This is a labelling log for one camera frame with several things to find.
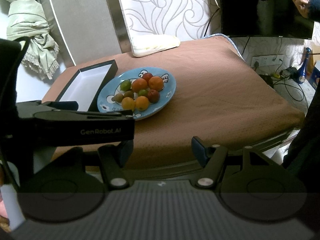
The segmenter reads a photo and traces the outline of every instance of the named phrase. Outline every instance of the blue bottle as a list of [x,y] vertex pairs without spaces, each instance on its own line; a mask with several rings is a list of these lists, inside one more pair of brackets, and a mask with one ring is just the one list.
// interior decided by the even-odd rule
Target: blue bottle
[[295,77],[293,78],[293,80],[299,85],[303,84],[306,80],[306,67],[308,64],[310,53],[311,53],[311,49],[306,48],[306,57],[302,63],[301,68],[299,68],[296,74],[294,75]]

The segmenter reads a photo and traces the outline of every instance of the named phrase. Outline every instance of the blue plate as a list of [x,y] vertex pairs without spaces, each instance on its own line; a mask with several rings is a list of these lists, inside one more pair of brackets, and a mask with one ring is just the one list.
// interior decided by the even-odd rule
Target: blue plate
[[160,100],[157,103],[150,104],[148,109],[143,112],[140,112],[136,109],[133,112],[134,119],[141,120],[147,118],[164,108],[176,90],[176,80],[174,79],[173,75],[166,70],[155,67],[145,67],[124,72],[106,84],[98,96],[97,104],[99,111],[105,113],[122,110],[121,103],[116,103],[111,100],[116,94],[123,94],[123,91],[120,90],[121,82],[128,79],[133,82],[136,79],[141,78],[145,73],[151,73],[154,76],[161,77],[164,81],[164,89],[160,91]]

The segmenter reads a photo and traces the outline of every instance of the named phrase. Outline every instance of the green curtain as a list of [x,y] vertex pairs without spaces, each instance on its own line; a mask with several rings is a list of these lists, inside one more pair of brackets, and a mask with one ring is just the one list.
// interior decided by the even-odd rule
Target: green curtain
[[49,24],[42,5],[36,0],[7,0],[10,2],[7,39],[30,37],[31,42],[21,62],[30,67],[41,79],[52,79],[58,69],[57,55],[59,46],[50,36]]

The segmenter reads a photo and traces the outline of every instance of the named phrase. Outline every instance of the wall socket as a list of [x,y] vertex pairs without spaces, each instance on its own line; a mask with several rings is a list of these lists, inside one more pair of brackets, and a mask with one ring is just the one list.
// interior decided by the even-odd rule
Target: wall socket
[[251,67],[254,67],[256,62],[259,63],[259,67],[272,66],[281,64],[281,60],[284,60],[284,55],[266,55],[266,56],[254,56],[252,57]]

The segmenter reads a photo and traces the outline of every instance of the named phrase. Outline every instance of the open box lid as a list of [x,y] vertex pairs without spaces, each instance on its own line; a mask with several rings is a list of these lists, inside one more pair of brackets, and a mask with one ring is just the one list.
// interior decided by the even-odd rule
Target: open box lid
[[63,88],[56,101],[76,101],[78,111],[99,112],[97,98],[102,88],[116,76],[115,60],[79,69]]

